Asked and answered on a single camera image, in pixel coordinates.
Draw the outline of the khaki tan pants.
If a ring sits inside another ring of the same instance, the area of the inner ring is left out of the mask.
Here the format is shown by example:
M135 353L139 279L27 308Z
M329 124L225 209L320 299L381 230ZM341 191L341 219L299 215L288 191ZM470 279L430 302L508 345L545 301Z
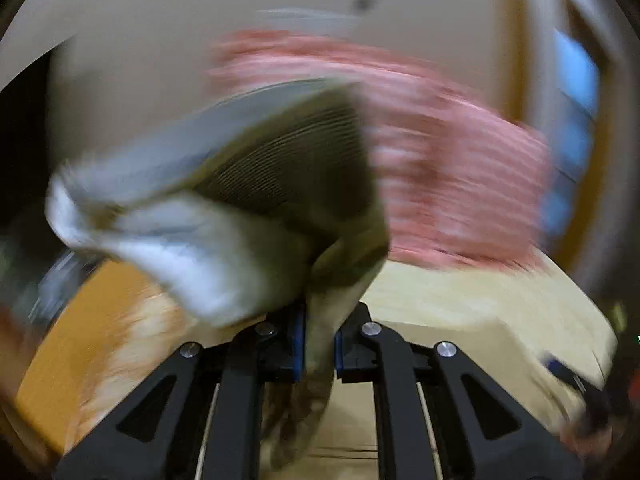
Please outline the khaki tan pants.
M299 79L220 101L56 170L46 217L64 244L133 264L213 328L296 299L302 380L267 392L260 468L309 448L333 382L333 338L390 248L356 84Z

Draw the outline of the yellow floral bed sheet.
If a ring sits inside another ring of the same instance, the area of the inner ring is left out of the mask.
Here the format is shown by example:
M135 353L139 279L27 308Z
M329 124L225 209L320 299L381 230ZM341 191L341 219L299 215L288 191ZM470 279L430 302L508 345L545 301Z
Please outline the yellow floral bed sheet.
M583 458L605 456L611 427L588 430L579 394L544 368L558 358L597 386L611 367L615 337L594 303L542 258L534 270L428 270L389 262L364 295L375 318L418 344L449 339ZM108 330L90 368L68 445L82 437L183 341L222 344L216 330L177 307L149 282Z

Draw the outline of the right pink polka-dot pillow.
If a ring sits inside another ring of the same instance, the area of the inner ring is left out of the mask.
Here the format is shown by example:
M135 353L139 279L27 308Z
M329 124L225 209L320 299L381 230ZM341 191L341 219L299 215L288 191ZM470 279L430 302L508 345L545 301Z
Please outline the right pink polka-dot pillow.
M390 258L423 266L539 262L550 151L418 58L327 36L241 30L209 73L224 94L333 76L355 84L390 228Z

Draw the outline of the wooden bed frame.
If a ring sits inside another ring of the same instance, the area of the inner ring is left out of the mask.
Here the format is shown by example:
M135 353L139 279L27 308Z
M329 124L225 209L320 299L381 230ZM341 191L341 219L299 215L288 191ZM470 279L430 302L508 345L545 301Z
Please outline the wooden bed frame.
M130 264L102 264L43 338L17 390L21 414L59 453L75 439L85 388L124 336L122 323L160 289Z

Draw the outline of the window with wooden frame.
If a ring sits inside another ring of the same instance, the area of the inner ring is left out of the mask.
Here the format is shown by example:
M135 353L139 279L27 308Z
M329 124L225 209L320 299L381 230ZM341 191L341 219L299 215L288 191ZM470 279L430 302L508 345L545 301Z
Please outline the window with wooden frame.
M544 249L574 269L598 215L611 146L605 95L615 64L575 0L523 0L525 120L547 137L553 176Z

